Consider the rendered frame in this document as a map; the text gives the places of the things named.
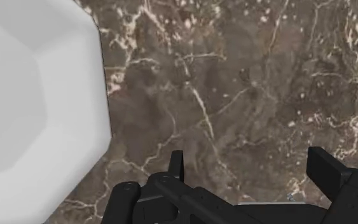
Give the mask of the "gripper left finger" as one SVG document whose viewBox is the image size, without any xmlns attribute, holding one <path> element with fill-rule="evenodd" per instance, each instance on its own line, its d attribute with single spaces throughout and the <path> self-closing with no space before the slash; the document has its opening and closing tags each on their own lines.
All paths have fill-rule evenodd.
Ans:
<svg viewBox="0 0 358 224">
<path fill-rule="evenodd" d="M 176 150 L 168 171 L 150 175 L 144 186 L 115 185 L 101 224 L 253 224 L 252 216 L 183 177 L 183 152 Z"/>
</svg>

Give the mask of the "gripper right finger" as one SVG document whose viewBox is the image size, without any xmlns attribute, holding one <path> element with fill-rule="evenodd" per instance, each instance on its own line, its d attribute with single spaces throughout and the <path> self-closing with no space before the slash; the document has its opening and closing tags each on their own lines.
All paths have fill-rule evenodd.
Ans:
<svg viewBox="0 0 358 224">
<path fill-rule="evenodd" d="M 307 153 L 306 174 L 331 201 L 320 224 L 358 224 L 358 169 L 312 146 Z"/>
</svg>

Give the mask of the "white bowl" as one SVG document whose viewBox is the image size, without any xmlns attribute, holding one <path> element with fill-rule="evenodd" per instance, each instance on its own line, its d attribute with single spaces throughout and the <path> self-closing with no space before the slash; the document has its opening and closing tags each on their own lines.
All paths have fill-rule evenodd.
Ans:
<svg viewBox="0 0 358 224">
<path fill-rule="evenodd" d="M 74 0 L 0 0 L 0 224 L 43 224 L 110 140 L 92 16 Z"/>
</svg>

